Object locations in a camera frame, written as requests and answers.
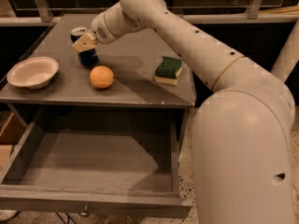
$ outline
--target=drawer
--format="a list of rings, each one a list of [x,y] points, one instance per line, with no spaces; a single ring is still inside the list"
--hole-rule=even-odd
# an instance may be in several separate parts
[[[186,217],[176,111],[42,106],[0,176],[0,209]]]

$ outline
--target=green and yellow sponge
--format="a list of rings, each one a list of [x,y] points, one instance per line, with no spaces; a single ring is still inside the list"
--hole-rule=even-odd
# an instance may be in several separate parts
[[[158,83],[177,86],[181,71],[182,61],[180,59],[163,56],[163,61],[156,68],[153,80]]]

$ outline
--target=soda can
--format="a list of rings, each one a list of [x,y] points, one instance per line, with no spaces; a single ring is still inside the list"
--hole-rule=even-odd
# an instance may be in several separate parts
[[[87,28],[84,26],[75,27],[71,31],[71,40],[75,43],[82,35],[87,32]],[[78,53],[78,58],[84,66],[92,66],[99,61],[95,49],[89,49]]]

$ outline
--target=speckled floor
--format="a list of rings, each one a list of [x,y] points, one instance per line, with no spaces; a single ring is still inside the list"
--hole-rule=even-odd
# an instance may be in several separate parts
[[[171,219],[171,218],[135,218],[132,219],[134,224],[193,224],[198,223],[196,203],[194,197],[193,179],[192,179],[192,164],[191,164],[191,127],[192,118],[196,112],[193,110],[191,118],[187,125],[187,132],[185,135],[182,151],[179,158],[179,186],[180,194],[182,197],[190,198],[193,200],[193,208],[187,218],[185,219]],[[293,204],[296,214],[296,223],[299,224],[299,106],[296,107],[296,120],[292,127],[292,169],[294,176],[294,186],[293,189]],[[90,217],[80,217],[77,214],[71,214],[71,217],[78,224],[109,224],[111,217],[102,216],[90,216]],[[20,212],[17,216],[12,218],[10,221],[5,222],[7,224],[52,224],[52,223],[63,223],[59,217],[54,213],[35,213],[35,212]],[[111,224],[127,224],[126,221],[115,221]]]

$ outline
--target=bowl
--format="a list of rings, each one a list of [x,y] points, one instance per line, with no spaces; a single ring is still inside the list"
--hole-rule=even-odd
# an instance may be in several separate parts
[[[30,58],[15,64],[7,74],[7,81],[15,87],[40,89],[50,83],[58,68],[50,57]]]

